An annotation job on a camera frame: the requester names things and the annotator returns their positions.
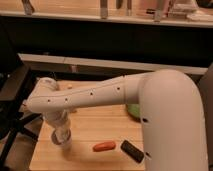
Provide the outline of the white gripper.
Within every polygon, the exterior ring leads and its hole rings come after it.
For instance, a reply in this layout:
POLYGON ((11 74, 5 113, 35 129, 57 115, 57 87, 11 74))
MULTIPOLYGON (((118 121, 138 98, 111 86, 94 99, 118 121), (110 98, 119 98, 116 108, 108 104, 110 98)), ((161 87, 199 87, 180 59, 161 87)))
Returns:
POLYGON ((70 137, 70 120, 66 110, 48 112, 44 114, 45 121, 56 128, 54 135, 57 140, 67 140, 70 137))

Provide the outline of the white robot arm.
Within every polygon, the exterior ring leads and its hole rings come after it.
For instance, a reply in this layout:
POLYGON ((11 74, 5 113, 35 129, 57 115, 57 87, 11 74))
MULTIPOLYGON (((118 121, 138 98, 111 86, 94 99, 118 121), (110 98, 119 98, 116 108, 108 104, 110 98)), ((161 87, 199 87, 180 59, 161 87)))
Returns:
POLYGON ((201 95, 183 72, 162 69, 67 90, 42 78, 27 99, 30 111, 46 116, 117 104, 140 105, 146 171, 209 171, 201 95))

